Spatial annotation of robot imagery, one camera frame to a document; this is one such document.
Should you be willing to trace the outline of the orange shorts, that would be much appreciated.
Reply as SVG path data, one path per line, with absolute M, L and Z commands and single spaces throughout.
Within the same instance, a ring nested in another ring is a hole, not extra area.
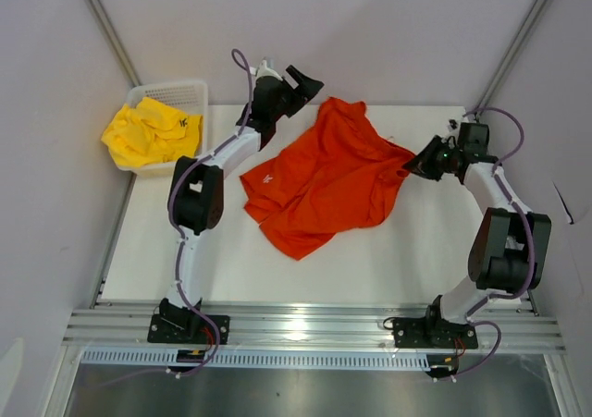
M 300 261 L 338 233 L 382 224 L 414 157 L 377 133 L 365 103 L 330 97 L 296 141 L 241 175 L 244 209 L 273 246 Z

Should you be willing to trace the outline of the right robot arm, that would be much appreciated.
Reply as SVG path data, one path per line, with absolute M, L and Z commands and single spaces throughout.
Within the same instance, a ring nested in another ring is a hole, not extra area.
M 437 347 L 454 338 L 455 324 L 467 324 L 488 303 L 518 299 L 538 285 L 551 230 L 550 218 L 520 200 L 500 159 L 488 153 L 487 125 L 452 120 L 449 131 L 446 137 L 434 136 L 403 166 L 427 180 L 456 177 L 482 212 L 468 254 L 468 275 L 435 300 L 439 314 L 422 324 L 424 339 Z

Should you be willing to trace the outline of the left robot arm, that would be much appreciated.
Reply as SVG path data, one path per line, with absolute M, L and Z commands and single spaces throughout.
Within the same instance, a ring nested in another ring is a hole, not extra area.
M 179 233 L 174 279 L 159 305 L 168 332 L 182 343 L 196 339 L 206 282 L 200 267 L 206 236 L 224 211 L 224 182 L 242 162 L 260 152 L 277 132 L 282 117 L 293 117 L 325 86 L 294 66 L 286 72 L 290 85 L 266 61 L 250 71 L 250 99 L 232 134 L 196 158 L 181 157 L 175 165 L 167 201 L 168 219 Z

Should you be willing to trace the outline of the yellow shorts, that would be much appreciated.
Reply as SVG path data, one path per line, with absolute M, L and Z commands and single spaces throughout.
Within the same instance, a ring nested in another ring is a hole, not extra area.
M 202 142 L 203 116 L 144 97 L 124 104 L 105 128 L 101 142 L 118 166 L 140 168 L 193 156 Z

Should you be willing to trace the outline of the white plastic basket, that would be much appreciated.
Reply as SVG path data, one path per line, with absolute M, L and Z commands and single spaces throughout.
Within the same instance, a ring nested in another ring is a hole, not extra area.
M 195 156 L 212 147 L 209 138 L 208 86 L 203 80 L 177 80 L 164 83 L 146 84 L 129 90 L 125 103 L 135 107 L 143 97 L 175 107 L 188 115 L 202 117 L 200 126 L 201 140 Z

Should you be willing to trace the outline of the right aluminium frame post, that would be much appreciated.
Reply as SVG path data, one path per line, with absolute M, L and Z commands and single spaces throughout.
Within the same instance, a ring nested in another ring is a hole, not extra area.
M 488 80 L 484 90 L 475 100 L 473 108 L 487 106 L 493 102 L 494 97 L 500 91 L 504 81 L 512 72 L 513 66 L 527 46 L 529 39 L 535 33 L 537 25 L 543 19 L 546 10 L 553 0 L 533 0 L 524 17 L 512 36 L 510 43 L 504 51 L 501 60 L 494 69 L 493 75 Z

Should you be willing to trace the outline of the aluminium frame post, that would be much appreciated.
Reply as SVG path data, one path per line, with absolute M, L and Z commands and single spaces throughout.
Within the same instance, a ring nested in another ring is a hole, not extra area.
M 475 100 L 473 108 L 487 106 L 493 102 L 494 97 L 500 91 L 504 81 L 512 72 L 513 66 L 527 46 L 529 39 L 535 33 L 537 25 L 543 19 L 546 10 L 553 0 L 533 0 L 524 17 L 512 36 L 510 43 L 504 51 L 501 60 L 494 69 L 493 75 L 488 80 L 484 90 Z
M 104 36 L 105 42 L 128 84 L 130 87 L 140 86 L 142 84 L 140 77 L 133 66 L 123 42 L 121 42 L 102 0 L 84 0 L 84 2 L 89 8 L 99 31 Z

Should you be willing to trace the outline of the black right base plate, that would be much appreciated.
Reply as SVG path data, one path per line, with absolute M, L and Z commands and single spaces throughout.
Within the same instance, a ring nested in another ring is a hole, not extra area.
M 476 350 L 475 328 L 441 319 L 388 317 L 383 328 L 393 336 L 399 349 Z

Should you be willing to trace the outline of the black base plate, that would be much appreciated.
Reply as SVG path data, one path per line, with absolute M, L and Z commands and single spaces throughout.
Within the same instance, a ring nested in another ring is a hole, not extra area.
M 177 325 L 160 314 L 155 314 L 148 329 L 147 341 L 163 344 L 205 345 L 214 344 L 216 336 L 214 328 L 199 316 L 194 315 L 188 325 Z
M 383 328 L 393 336 L 399 349 L 476 350 L 475 328 L 441 319 L 388 317 Z

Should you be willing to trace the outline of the aluminium mounting rail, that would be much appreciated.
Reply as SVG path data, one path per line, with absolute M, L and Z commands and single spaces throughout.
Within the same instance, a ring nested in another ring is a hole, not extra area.
M 211 302 L 206 314 L 230 318 L 228 349 L 377 352 L 394 345 L 382 322 L 390 316 L 421 316 L 425 306 L 351 306 L 312 303 Z M 63 342 L 66 345 L 145 346 L 153 302 L 100 302 L 74 311 Z M 502 334 L 501 354 L 563 354 L 566 351 L 556 319 L 537 315 L 524 300 L 494 305 L 477 315 L 492 321 Z

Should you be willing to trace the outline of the left aluminium frame post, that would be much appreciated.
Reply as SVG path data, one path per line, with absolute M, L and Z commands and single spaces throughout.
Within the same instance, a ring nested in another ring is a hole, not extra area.
M 140 86 L 142 84 L 140 77 L 133 66 L 123 42 L 121 42 L 102 0 L 84 0 L 84 2 L 89 8 L 99 31 L 104 36 L 105 42 L 128 84 L 130 87 Z

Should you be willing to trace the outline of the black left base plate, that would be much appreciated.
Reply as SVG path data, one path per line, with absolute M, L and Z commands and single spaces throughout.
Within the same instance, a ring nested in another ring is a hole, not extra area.
M 177 325 L 160 314 L 155 314 L 148 329 L 147 341 L 163 344 L 205 345 L 214 344 L 216 336 L 214 328 L 199 316 L 194 315 L 188 325 Z

